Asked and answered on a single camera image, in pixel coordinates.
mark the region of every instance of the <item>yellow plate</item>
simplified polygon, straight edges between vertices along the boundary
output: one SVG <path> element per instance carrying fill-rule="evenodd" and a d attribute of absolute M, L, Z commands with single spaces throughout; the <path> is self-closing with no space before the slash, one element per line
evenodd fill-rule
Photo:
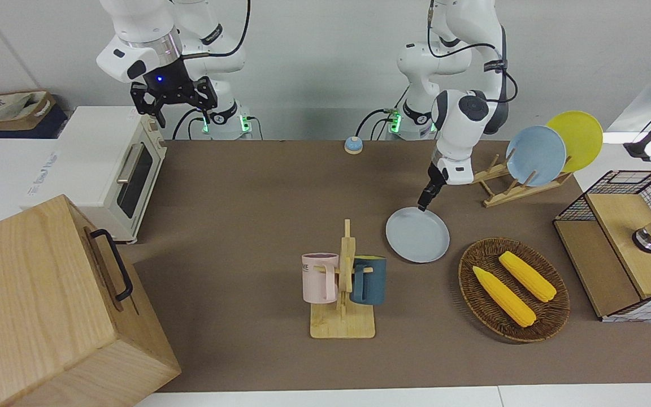
<path fill-rule="evenodd" d="M 552 118 L 547 127 L 564 140 L 566 155 L 563 172 L 574 172 L 592 164 L 602 150 L 602 125 L 584 111 L 565 111 Z"/>

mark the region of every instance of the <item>oven window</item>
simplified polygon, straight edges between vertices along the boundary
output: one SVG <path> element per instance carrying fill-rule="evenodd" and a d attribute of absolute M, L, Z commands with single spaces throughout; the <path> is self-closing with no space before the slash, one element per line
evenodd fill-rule
<path fill-rule="evenodd" d="M 144 142 L 141 144 L 143 147 L 142 155 L 140 155 L 140 160 L 134 168 L 132 180 L 122 185 L 117 196 L 117 205 L 129 219 L 134 216 L 134 209 L 137 207 L 137 202 L 140 201 L 142 190 L 145 183 L 147 183 L 147 175 L 150 173 L 150 168 L 152 168 L 152 155 L 147 150 Z"/>

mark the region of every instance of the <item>wooden mug stand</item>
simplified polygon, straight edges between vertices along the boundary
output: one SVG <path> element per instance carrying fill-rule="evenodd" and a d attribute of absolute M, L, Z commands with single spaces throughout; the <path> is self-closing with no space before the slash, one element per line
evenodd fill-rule
<path fill-rule="evenodd" d="M 353 261 L 356 238 L 351 237 L 351 219 L 346 219 L 338 258 L 338 299 L 330 304 L 310 304 L 310 336 L 316 339 L 369 339 L 375 336 L 373 306 L 355 304 L 349 298 L 353 291 Z M 325 267 L 316 267 L 325 272 Z M 364 272 L 373 272 L 367 267 Z"/>
<path fill-rule="evenodd" d="M 509 187 L 506 188 L 504 192 L 494 193 L 491 190 L 491 188 L 489 188 L 489 186 L 486 185 L 486 181 L 493 180 L 494 178 L 504 177 L 506 175 L 511 176 L 509 174 L 509 169 L 506 167 L 506 163 L 509 162 L 509 159 L 511 159 L 515 151 L 516 149 L 512 149 L 509 152 L 509 155 L 506 156 L 504 162 L 501 162 L 500 164 L 496 164 L 496 162 L 498 162 L 499 160 L 499 155 L 496 154 L 494 159 L 491 160 L 491 164 L 489 165 L 488 169 L 474 174 L 474 180 L 472 184 L 479 183 L 481 187 L 484 188 L 486 193 L 489 194 L 489 198 L 486 198 L 483 202 L 485 207 L 491 208 L 491 206 L 505 204 L 506 202 L 514 201 L 519 198 L 524 198 L 525 196 L 530 196 L 530 195 L 534 195 L 535 193 L 540 193 L 546 190 L 557 188 L 563 185 L 563 183 L 565 183 L 566 180 L 571 178 L 571 176 L 573 175 L 572 172 L 563 172 L 548 184 L 541 185 L 538 187 L 530 187 L 527 186 L 527 184 L 537 175 L 537 172 L 533 171 L 529 175 L 527 180 L 524 181 L 524 183 L 520 183 L 519 181 L 514 180 L 511 182 L 511 185 L 509 185 Z M 566 161 L 564 164 L 566 164 L 570 158 L 571 157 L 566 157 Z"/>

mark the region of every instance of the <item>black handle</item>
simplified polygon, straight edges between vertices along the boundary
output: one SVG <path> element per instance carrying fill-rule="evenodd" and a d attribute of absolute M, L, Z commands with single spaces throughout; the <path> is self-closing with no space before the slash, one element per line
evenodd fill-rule
<path fill-rule="evenodd" d="M 93 239 L 100 236 L 107 238 L 107 243 L 109 243 L 109 247 L 112 249 L 114 259 L 117 260 L 117 266 L 119 266 L 119 271 L 122 273 L 122 280 L 124 280 L 124 291 L 114 296 L 114 299 L 120 302 L 124 301 L 125 298 L 132 295 L 132 280 L 129 279 L 127 268 L 124 266 L 124 262 L 122 261 L 122 257 L 119 255 L 117 246 L 114 244 L 112 235 L 104 229 L 97 229 L 94 232 L 91 232 L 90 236 L 92 236 Z"/>

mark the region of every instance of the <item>brown tabletop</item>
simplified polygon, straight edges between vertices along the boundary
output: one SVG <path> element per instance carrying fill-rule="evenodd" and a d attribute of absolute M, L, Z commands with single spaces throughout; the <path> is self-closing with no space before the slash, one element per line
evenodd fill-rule
<path fill-rule="evenodd" d="M 651 382 L 651 324 L 602 323 L 551 220 L 576 199 L 574 180 L 485 209 L 478 185 L 447 186 L 431 204 L 452 243 L 415 265 L 385 240 L 385 221 L 414 206 L 433 142 L 172 142 L 135 262 L 183 374 L 161 391 L 279 391 L 495 384 Z M 484 168 L 505 142 L 481 142 Z M 508 181 L 495 180 L 493 190 Z M 357 253 L 388 258 L 387 301 L 371 340 L 315 340 L 302 301 L 300 255 L 338 252 L 351 219 Z M 520 240 L 560 271 L 571 317 L 558 335 L 504 343 L 461 297 L 457 266 L 484 237 Z"/>

